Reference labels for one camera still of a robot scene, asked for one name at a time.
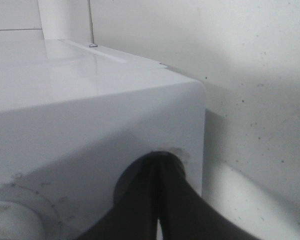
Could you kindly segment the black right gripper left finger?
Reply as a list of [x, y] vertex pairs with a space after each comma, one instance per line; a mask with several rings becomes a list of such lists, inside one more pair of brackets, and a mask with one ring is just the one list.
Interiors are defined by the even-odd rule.
[[158, 224], [158, 159], [150, 152], [131, 163], [118, 179], [113, 207], [79, 240], [155, 240]]

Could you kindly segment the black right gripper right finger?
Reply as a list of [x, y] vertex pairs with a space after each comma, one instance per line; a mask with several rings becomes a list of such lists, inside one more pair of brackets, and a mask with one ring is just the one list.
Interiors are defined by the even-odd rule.
[[158, 161], [160, 223], [165, 240], [254, 240], [208, 205], [190, 186], [180, 160], [165, 153]]

